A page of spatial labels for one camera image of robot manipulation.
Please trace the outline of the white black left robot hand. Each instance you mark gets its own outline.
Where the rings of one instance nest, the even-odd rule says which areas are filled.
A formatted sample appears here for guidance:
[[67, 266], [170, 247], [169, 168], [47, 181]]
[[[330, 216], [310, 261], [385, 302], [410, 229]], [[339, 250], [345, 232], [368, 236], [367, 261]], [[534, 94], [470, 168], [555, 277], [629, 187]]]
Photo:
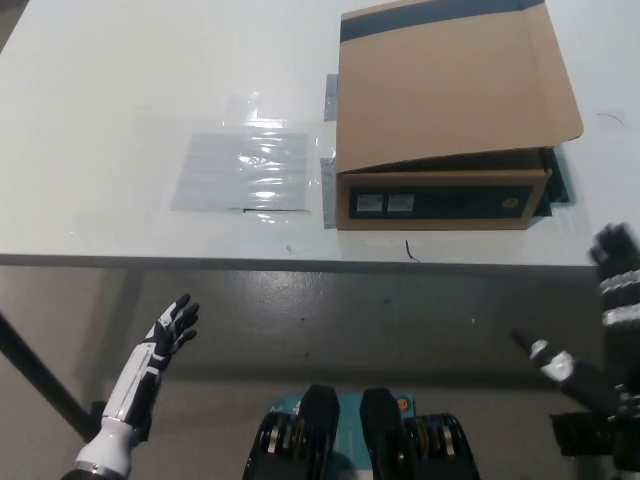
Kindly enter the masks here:
[[199, 305], [184, 294], [154, 321], [121, 371], [104, 418], [129, 425], [142, 440], [148, 438], [162, 377], [173, 356], [196, 337], [198, 311]]

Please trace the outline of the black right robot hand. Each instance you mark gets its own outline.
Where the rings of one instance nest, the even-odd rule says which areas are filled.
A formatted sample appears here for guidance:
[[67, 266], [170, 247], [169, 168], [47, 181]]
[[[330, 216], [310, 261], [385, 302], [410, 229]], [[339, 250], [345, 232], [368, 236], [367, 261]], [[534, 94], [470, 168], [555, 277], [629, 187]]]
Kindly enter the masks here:
[[571, 399], [607, 418], [639, 417], [639, 242], [624, 223], [606, 225], [589, 255], [595, 264], [605, 342], [615, 377], [525, 328], [511, 338], [529, 361]]

